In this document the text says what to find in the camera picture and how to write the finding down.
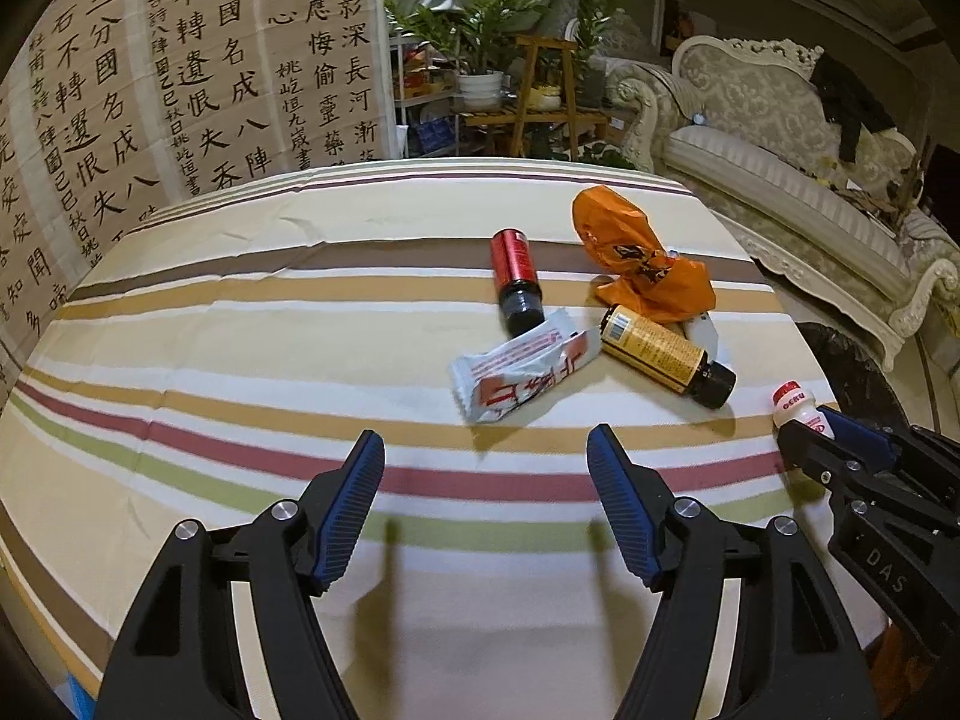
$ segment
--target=sofa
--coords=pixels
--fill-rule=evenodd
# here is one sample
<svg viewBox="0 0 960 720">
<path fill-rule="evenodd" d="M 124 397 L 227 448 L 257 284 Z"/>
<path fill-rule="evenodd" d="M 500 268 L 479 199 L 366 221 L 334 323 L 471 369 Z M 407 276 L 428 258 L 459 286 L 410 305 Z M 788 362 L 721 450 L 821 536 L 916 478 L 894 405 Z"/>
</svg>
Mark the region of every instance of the sofa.
<svg viewBox="0 0 960 720">
<path fill-rule="evenodd" d="M 747 252 L 827 301 L 882 345 L 890 371 L 930 300 L 960 301 L 960 248 L 919 210 L 896 233 L 830 186 L 888 197 L 915 155 L 908 138 L 864 127 L 856 162 L 809 79 L 823 50 L 790 41 L 684 42 L 672 71 L 603 58 L 607 96 L 637 111 L 621 146 L 640 170 L 685 184 Z"/>
</svg>

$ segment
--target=small white bottle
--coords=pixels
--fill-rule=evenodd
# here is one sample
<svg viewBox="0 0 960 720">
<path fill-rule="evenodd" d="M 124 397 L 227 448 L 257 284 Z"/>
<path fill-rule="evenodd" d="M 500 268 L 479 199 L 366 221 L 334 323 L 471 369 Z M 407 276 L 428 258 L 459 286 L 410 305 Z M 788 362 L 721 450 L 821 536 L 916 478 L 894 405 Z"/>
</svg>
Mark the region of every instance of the small white bottle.
<svg viewBox="0 0 960 720">
<path fill-rule="evenodd" d="M 781 429 L 784 423 L 795 419 L 818 433 L 833 438 L 833 429 L 827 418 L 817 410 L 813 393 L 797 382 L 787 382 L 774 392 L 774 424 Z"/>
</svg>

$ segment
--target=white packet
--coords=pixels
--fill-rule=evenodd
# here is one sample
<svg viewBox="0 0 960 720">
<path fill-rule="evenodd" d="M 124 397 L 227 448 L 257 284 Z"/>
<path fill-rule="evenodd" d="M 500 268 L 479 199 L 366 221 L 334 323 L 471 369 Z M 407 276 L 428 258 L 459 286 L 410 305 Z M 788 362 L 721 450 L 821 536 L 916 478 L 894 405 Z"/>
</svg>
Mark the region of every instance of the white packet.
<svg viewBox="0 0 960 720">
<path fill-rule="evenodd" d="M 600 354 L 600 328 L 578 331 L 558 309 L 528 333 L 486 354 L 450 364 L 453 391 L 468 422 L 496 422 Z"/>
</svg>

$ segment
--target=red bottle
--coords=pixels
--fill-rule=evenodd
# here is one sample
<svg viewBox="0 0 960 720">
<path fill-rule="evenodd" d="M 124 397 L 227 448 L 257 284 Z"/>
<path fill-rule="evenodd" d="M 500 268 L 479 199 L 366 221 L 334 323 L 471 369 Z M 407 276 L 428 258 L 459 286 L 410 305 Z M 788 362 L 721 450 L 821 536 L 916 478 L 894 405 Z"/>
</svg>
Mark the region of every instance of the red bottle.
<svg viewBox="0 0 960 720">
<path fill-rule="evenodd" d="M 513 338 L 544 321 L 544 293 L 536 278 L 530 245 L 520 230 L 500 230 L 491 238 L 496 294 Z"/>
</svg>

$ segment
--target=sofa backrest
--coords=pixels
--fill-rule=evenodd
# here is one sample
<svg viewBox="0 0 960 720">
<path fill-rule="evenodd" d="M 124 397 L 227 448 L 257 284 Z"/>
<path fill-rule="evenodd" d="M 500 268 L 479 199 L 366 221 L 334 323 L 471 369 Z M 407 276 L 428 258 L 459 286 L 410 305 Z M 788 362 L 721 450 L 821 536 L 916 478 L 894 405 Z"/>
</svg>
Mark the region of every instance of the sofa backrest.
<svg viewBox="0 0 960 720">
<path fill-rule="evenodd" d="M 673 71 L 704 96 L 710 127 L 775 153 L 809 175 L 846 187 L 852 179 L 886 197 L 890 181 L 901 183 L 914 146 L 896 130 L 871 134 L 864 127 L 856 163 L 840 162 L 840 125 L 824 118 L 809 82 L 823 49 L 794 42 L 690 38 L 674 56 Z"/>
</svg>

